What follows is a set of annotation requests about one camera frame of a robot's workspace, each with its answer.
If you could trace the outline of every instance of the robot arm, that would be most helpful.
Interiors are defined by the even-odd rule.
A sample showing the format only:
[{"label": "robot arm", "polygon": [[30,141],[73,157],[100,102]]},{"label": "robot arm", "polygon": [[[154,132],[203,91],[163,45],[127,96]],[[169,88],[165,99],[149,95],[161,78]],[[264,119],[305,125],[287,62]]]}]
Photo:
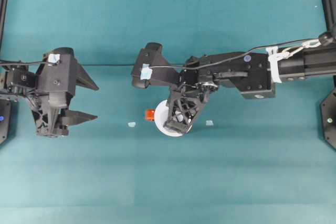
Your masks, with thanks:
[{"label": "robot arm", "polygon": [[72,48],[57,48],[44,54],[36,73],[29,72],[28,65],[31,63],[0,63],[5,69],[0,74],[0,99],[5,100],[4,105],[24,98],[33,113],[37,135],[66,136],[68,126],[97,118],[69,110],[76,86],[99,89],[75,59]]},{"label": "robot arm", "polygon": [[[168,114],[162,132],[168,130],[183,135],[192,127],[208,102],[209,95],[220,86],[237,88],[246,99],[265,99],[275,97],[275,82],[336,75],[336,45],[332,43],[335,38],[336,26],[320,35],[319,40],[314,40],[314,47],[304,41],[303,46],[280,48],[274,55],[230,52],[200,58],[190,57],[182,67],[169,67],[161,54],[162,46],[148,43],[141,49],[132,70],[132,84],[137,88],[147,88],[149,85],[169,86],[170,95],[166,102]],[[282,56],[277,59],[277,78],[272,73],[274,68],[271,66],[274,56]],[[182,71],[177,72],[175,68],[182,68]],[[144,70],[151,71],[149,78],[143,76]],[[336,106],[336,95],[333,94],[331,92],[321,103],[321,113],[324,137],[336,148],[336,124],[328,123],[328,119],[334,118],[336,113],[333,109]]]}]

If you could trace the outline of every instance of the screw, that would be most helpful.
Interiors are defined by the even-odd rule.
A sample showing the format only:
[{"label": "screw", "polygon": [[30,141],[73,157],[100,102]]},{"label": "screw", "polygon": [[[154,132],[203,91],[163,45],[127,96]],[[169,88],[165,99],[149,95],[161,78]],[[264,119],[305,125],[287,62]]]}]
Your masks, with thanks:
[{"label": "screw", "polygon": [[21,75],[21,80],[22,80],[22,81],[26,81],[26,80],[27,80],[27,76],[26,76],[25,74],[22,74],[22,75]]}]

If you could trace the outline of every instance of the small white piece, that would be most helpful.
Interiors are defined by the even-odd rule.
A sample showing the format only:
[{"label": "small white piece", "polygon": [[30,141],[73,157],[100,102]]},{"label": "small white piece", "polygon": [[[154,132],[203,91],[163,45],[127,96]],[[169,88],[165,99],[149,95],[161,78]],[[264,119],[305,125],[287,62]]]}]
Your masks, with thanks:
[{"label": "small white piece", "polygon": [[57,54],[57,55],[55,55],[55,54],[49,54],[49,56],[48,56],[48,62],[50,62],[50,63],[57,63],[58,61],[59,61],[59,59],[60,59],[60,54]]},{"label": "small white piece", "polygon": [[214,126],[214,122],[212,120],[206,120],[205,125],[206,126]]},{"label": "small white piece", "polygon": [[134,128],[134,127],[136,126],[136,124],[137,124],[137,123],[135,123],[135,122],[129,122],[129,123],[128,123],[128,127],[130,127],[130,128]]},{"label": "small white piece", "polygon": [[142,64],[140,80],[149,80],[152,76],[153,69],[149,68],[149,64]]}]

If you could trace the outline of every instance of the black bracket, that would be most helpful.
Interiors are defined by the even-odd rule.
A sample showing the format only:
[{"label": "black bracket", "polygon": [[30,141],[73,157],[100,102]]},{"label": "black bracket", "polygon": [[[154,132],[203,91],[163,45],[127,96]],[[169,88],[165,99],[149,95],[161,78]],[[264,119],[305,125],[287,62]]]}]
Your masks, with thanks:
[{"label": "black bracket", "polygon": [[11,109],[12,103],[10,101],[0,100],[0,144],[8,137]]},{"label": "black bracket", "polygon": [[320,108],[324,139],[336,148],[336,88],[321,102]]}]

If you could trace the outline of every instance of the sticker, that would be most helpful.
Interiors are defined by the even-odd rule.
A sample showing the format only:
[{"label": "sticker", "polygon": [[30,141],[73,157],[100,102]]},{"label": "sticker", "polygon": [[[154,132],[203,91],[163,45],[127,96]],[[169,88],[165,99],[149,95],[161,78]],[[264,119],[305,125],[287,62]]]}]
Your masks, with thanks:
[{"label": "sticker", "polygon": [[142,64],[140,80],[149,80],[152,76],[153,69],[149,68],[149,64]]}]

